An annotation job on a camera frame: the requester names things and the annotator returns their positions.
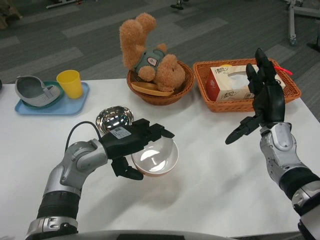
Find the gray vest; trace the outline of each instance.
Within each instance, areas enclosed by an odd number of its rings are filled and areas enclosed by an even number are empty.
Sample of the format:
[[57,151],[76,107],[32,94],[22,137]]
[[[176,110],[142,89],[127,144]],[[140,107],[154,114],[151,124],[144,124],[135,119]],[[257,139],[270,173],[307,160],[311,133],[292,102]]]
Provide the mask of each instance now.
[[158,65],[162,59],[164,59],[165,55],[166,54],[159,49],[147,50],[141,55],[141,58],[134,66],[134,69],[138,73],[142,67],[151,66],[157,71]]

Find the gray bowl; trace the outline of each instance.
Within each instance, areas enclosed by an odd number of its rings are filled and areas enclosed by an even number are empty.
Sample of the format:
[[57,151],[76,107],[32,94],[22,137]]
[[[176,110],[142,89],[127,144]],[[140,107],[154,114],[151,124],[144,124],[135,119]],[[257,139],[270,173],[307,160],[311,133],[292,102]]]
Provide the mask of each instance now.
[[131,125],[134,120],[130,109],[125,106],[112,106],[99,113],[95,124],[100,132],[106,134],[115,128]]

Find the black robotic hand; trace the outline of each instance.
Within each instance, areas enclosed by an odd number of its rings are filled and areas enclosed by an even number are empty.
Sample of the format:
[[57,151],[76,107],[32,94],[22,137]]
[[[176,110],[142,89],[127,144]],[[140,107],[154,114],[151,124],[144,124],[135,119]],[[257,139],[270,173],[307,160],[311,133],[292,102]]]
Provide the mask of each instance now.
[[242,120],[240,126],[227,137],[226,144],[235,142],[243,135],[249,135],[259,126],[283,122],[285,119],[285,95],[280,83],[275,79],[277,73],[274,65],[260,48],[255,52],[255,59],[258,72],[252,64],[246,66],[248,87],[254,94],[255,116]]
[[108,158],[112,159],[111,166],[117,177],[142,180],[144,175],[129,166],[126,156],[143,150],[150,141],[155,142],[161,137],[173,138],[175,135],[160,124],[150,126],[150,122],[143,118],[121,128],[107,133],[100,142]]

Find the brown wicker basket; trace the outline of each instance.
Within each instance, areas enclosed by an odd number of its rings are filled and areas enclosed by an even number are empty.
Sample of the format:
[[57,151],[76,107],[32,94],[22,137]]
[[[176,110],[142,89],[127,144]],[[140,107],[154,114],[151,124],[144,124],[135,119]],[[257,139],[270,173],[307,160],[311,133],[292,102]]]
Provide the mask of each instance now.
[[[274,66],[280,66],[275,60],[271,59]],[[221,65],[230,64],[232,66],[240,66],[247,64],[257,64],[254,58],[247,59],[235,59],[235,60],[222,60],[222,61],[202,61],[196,62],[193,65],[193,70],[198,81],[201,95],[212,112],[252,112],[252,99],[237,100],[237,101],[211,101],[206,91],[206,82],[209,76],[211,67],[219,67]],[[284,97],[285,103],[289,103],[294,99],[300,98],[301,91],[295,84],[295,82],[288,76],[287,73],[281,70],[276,70],[277,74],[285,83]]]
[[157,105],[157,106],[165,106],[169,104],[173,104],[176,101],[178,101],[180,98],[182,98],[184,95],[186,95],[188,92],[191,91],[192,87],[195,84],[195,75],[186,64],[183,62],[178,61],[178,63],[183,67],[185,71],[185,81],[173,95],[171,96],[152,96],[148,94],[144,94],[142,92],[138,92],[134,90],[131,86],[132,82],[141,82],[143,81],[138,74],[135,71],[130,70],[128,72],[128,75],[126,77],[126,83],[128,84],[129,88],[132,92],[134,92],[136,95],[138,95],[140,98],[142,98],[144,101],[146,101],[149,104]]

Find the brown teddy bear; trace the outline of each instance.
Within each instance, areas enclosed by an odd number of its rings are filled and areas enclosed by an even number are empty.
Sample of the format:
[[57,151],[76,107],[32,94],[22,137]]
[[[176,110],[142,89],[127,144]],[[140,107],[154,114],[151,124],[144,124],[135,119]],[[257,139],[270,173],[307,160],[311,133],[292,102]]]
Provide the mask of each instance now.
[[148,33],[156,26],[156,19],[147,13],[122,24],[120,43],[123,63],[126,68],[136,71],[141,79],[153,81],[160,91],[170,92],[182,85],[186,73],[175,55],[166,55],[167,46],[164,43],[154,50],[146,49]]

